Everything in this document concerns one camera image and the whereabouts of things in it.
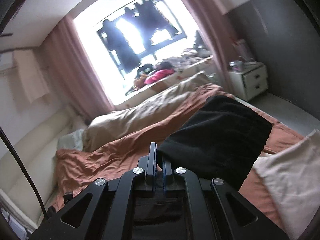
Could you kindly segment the black button-up shirt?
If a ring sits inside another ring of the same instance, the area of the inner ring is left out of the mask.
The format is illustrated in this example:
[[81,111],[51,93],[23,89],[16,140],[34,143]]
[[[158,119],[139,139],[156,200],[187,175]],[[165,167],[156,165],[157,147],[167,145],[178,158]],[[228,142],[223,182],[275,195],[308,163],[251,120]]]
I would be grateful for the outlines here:
[[221,178],[240,190],[271,131],[272,124],[251,108],[216,95],[169,135],[157,152],[199,178]]

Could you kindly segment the beige duvet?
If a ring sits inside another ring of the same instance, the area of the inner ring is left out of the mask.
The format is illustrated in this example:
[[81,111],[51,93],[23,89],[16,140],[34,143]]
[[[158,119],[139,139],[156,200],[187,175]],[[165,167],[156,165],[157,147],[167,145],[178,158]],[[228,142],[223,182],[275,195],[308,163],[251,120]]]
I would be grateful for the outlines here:
[[172,114],[198,87],[208,84],[209,76],[200,71],[135,107],[96,117],[82,134],[85,152],[155,124]]

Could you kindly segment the brown bed blanket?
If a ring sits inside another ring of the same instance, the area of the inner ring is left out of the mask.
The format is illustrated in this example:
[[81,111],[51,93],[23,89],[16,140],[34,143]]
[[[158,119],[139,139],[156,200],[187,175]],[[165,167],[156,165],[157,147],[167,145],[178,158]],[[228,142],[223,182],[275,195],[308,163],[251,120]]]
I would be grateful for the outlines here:
[[[99,177],[106,180],[120,178],[124,172],[137,166],[140,157],[148,155],[152,139],[159,146],[165,137],[182,126],[188,120],[187,118],[199,110],[205,100],[213,95],[226,95],[231,98],[230,94],[223,92],[222,88],[217,85],[203,85],[195,92],[191,92],[187,99],[178,104],[173,113],[160,122],[135,131],[121,139],[108,142],[95,151],[58,150],[55,171],[58,191],[51,205],[56,211],[59,211],[64,207],[64,193],[73,191],[76,196]],[[279,153],[304,138],[263,111],[254,107],[253,110],[270,121],[273,126],[263,153]],[[249,172],[248,178],[240,188],[240,193],[270,220],[283,228],[275,203],[256,172]]]

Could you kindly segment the light green pillow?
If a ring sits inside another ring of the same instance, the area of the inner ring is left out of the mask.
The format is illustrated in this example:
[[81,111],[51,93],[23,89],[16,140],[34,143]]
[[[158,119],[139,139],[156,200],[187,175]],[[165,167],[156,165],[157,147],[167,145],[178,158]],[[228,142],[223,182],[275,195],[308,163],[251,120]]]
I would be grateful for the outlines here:
[[69,150],[79,150],[83,149],[84,143],[82,140],[82,134],[84,129],[76,130],[67,135],[61,136],[57,142],[57,149],[69,149]]

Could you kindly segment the black plush toy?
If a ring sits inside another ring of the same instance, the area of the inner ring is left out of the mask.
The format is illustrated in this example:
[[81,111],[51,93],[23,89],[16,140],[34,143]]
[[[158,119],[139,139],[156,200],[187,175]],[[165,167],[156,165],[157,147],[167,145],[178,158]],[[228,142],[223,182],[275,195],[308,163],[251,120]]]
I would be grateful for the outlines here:
[[146,63],[146,64],[144,64],[143,66],[141,66],[141,67],[138,68],[136,78],[142,76],[143,74],[148,75],[148,74],[151,73],[153,70],[155,70],[153,64]]

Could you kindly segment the cream padded headboard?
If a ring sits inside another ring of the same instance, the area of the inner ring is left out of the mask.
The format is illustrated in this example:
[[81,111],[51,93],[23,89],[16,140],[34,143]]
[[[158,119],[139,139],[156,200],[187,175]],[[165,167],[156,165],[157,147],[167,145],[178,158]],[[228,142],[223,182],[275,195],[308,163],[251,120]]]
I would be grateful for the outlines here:
[[[81,116],[66,107],[27,133],[14,148],[27,169],[45,206],[57,193],[55,179],[58,141],[87,126]],[[43,214],[39,202],[10,152],[1,158],[1,201],[27,227],[35,230]]]

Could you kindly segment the pink left curtain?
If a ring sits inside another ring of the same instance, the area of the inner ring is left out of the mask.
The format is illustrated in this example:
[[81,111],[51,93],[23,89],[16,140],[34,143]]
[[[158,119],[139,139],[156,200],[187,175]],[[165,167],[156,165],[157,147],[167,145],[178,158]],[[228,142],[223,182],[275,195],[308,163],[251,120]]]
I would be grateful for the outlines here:
[[69,16],[53,28],[41,46],[58,84],[77,112],[93,120],[114,110]]

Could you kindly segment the pink curtain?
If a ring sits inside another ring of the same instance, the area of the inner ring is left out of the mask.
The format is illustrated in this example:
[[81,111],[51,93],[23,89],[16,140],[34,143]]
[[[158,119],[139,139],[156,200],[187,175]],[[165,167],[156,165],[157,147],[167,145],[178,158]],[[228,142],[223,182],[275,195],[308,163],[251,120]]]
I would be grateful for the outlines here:
[[238,58],[233,44],[236,33],[228,18],[221,12],[219,0],[181,0],[200,28],[200,34],[206,46],[213,54],[217,73],[223,88],[233,93],[228,74],[231,61]]
[[114,110],[69,16],[53,28],[41,46],[58,84],[77,112],[93,120]]

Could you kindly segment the cream cloth at bed corner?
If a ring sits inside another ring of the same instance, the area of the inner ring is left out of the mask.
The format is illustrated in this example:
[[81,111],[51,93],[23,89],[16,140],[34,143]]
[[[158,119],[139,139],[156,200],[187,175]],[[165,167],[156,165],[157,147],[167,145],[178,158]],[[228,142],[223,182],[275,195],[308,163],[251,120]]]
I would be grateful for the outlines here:
[[290,239],[298,239],[319,208],[319,130],[253,169],[263,180]]

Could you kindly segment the white right nightstand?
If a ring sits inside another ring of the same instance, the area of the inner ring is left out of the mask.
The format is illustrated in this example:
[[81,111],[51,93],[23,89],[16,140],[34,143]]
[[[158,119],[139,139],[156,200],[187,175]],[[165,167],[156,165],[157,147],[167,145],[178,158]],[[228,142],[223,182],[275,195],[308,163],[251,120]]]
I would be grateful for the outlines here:
[[242,72],[228,72],[234,95],[250,101],[268,90],[268,74],[264,63],[246,66]]

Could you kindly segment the beige hanging cloth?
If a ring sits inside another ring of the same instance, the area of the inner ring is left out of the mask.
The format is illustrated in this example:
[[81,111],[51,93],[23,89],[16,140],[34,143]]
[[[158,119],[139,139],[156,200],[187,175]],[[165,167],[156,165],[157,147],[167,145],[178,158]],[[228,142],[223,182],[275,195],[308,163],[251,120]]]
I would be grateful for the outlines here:
[[29,103],[33,103],[50,93],[38,60],[32,50],[15,50],[13,60]]

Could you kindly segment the hanging dark garments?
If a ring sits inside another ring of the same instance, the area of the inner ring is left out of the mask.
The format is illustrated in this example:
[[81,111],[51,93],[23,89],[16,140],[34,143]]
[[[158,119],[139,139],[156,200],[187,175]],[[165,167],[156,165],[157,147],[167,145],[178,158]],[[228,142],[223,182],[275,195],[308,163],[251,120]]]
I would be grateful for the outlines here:
[[97,35],[121,75],[143,58],[187,38],[165,0],[134,0],[99,22]]

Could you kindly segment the pink right curtain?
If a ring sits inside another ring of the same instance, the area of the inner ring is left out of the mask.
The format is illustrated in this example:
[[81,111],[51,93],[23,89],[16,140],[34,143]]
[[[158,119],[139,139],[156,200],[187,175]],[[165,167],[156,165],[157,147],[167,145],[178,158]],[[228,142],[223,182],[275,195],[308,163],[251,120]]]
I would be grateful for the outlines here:
[[228,74],[231,61],[238,58],[233,44],[236,33],[228,18],[221,12],[219,0],[181,0],[200,28],[200,34],[206,46],[213,54],[217,73],[223,88],[233,93]]

